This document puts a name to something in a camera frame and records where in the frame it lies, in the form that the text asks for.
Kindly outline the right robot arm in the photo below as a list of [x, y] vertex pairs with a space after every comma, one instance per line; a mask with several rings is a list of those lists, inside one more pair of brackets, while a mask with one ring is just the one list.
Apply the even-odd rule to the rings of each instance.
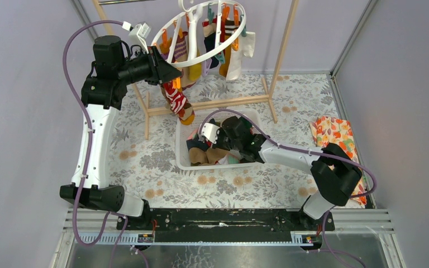
[[204, 123], [201, 134], [212, 147], [237, 151], [247, 162], [279, 164], [311, 175], [317, 192], [301, 207], [298, 223], [303, 229], [314, 229], [329, 209], [344, 206], [353, 195], [363, 174], [339, 145], [309, 150], [275, 144], [269, 136], [253, 133], [252, 127], [246, 118], [232, 116], [220, 126]]

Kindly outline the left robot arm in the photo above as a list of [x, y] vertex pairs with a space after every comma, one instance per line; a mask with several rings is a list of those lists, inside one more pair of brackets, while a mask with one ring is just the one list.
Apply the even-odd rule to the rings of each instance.
[[71, 183], [60, 188], [62, 199], [76, 207], [129, 216], [137, 229], [145, 229], [151, 215], [146, 202], [125, 194], [122, 186], [109, 183], [108, 154], [112, 132], [120, 115], [127, 87], [139, 81], [161, 85], [181, 76], [155, 46], [135, 58], [118, 36], [99, 37], [93, 45], [95, 60], [77, 95], [83, 106], [83, 133], [77, 167]]

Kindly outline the red striped santa sock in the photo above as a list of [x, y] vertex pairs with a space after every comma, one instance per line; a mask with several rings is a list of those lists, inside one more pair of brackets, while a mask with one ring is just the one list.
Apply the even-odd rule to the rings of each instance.
[[191, 125], [195, 119], [195, 112], [188, 98], [179, 89], [173, 88], [172, 82], [162, 84], [161, 92], [181, 124]]

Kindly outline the lilac clothespin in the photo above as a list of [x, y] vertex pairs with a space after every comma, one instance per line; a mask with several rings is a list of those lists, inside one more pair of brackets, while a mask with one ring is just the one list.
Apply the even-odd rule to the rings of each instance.
[[209, 70], [211, 69], [212, 59], [208, 58], [202, 63], [202, 76], [207, 76]]

